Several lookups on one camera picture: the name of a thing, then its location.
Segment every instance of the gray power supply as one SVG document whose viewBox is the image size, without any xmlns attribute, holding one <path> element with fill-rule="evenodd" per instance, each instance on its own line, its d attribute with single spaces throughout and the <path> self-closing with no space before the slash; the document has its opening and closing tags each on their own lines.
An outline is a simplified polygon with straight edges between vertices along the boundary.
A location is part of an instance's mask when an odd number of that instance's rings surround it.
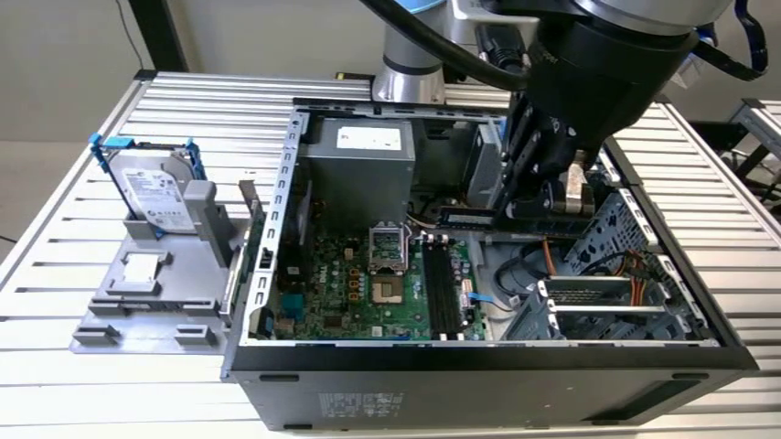
<svg viewBox="0 0 781 439">
<path fill-rule="evenodd" d="M 314 136 L 299 158 L 310 166 L 314 196 L 329 206 L 329 227 L 402 223 L 415 171 L 411 122 L 327 118 Z"/>
</svg>

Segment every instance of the ram slot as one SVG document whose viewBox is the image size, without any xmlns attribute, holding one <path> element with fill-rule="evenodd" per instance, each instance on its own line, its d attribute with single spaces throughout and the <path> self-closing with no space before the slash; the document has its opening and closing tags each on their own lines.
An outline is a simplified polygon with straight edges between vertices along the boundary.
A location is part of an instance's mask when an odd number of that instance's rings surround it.
<svg viewBox="0 0 781 439">
<path fill-rule="evenodd" d="M 429 298 L 432 332 L 454 339 L 456 335 L 462 332 L 462 322 L 450 269 L 450 255 L 445 245 L 423 246 L 423 278 Z"/>
</svg>

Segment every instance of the green circuit board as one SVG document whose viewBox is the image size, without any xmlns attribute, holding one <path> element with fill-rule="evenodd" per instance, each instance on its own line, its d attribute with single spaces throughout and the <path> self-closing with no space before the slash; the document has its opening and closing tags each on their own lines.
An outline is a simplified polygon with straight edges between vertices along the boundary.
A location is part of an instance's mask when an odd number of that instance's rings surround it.
<svg viewBox="0 0 781 439">
<path fill-rule="evenodd" d="M 454 267 L 469 263 L 462 243 L 450 246 L 449 252 Z M 419 243 L 411 241 L 405 275 L 371 275 L 367 236 L 321 234 L 314 243 L 303 318 L 293 325 L 289 320 L 287 325 L 277 327 L 277 336 L 298 340 L 432 340 L 422 262 Z M 474 284 L 472 273 L 465 277 Z M 461 289 L 456 283 L 457 300 Z M 474 314 L 473 325 L 462 331 L 468 340 L 485 339 L 478 307 Z"/>
</svg>

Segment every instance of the aluminum extrusion table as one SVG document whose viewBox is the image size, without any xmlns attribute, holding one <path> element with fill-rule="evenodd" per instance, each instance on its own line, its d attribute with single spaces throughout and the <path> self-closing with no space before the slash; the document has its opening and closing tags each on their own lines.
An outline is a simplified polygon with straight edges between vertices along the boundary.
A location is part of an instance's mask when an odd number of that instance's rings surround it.
<svg viewBox="0 0 781 439">
<path fill-rule="evenodd" d="M 103 135 L 202 147 L 218 202 L 247 216 L 235 183 L 271 194 L 293 97 L 367 100 L 357 80 L 160 73 L 136 80 Z M 505 107 L 488 87 L 448 102 Z M 354 437 L 781 437 L 781 228 L 669 104 L 616 136 L 700 275 L 761 367 L 641 427 L 318 433 Z M 75 355 L 67 348 L 120 247 L 124 206 L 88 151 L 0 266 L 0 431 L 26 437 L 265 437 L 271 434 L 221 356 Z"/>
</svg>

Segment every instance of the white wall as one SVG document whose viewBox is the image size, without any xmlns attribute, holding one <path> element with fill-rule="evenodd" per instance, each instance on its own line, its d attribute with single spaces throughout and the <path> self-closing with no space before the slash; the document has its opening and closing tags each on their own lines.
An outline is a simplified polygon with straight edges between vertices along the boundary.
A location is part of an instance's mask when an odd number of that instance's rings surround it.
<svg viewBox="0 0 781 439">
<path fill-rule="evenodd" d="M 0 1 L 0 139 L 86 141 L 136 70 L 112 0 Z"/>
<path fill-rule="evenodd" d="M 170 4 L 210 73 L 333 78 L 338 71 L 377 73 L 382 65 L 385 27 L 358 0 Z"/>
<path fill-rule="evenodd" d="M 194 71 L 331 78 L 337 71 L 374 73 L 381 66 L 383 24 L 358 0 L 169 1 Z M 751 5 L 776 59 L 781 2 L 755 0 Z M 747 59 L 732 11 L 719 33 L 723 48 Z M 751 84 L 709 69 L 691 90 L 665 92 L 688 117 L 723 119 L 743 97 L 781 99 L 781 66 L 772 67 L 768 77 Z M 0 139 L 82 141 L 136 69 L 112 0 L 0 0 Z"/>
</svg>

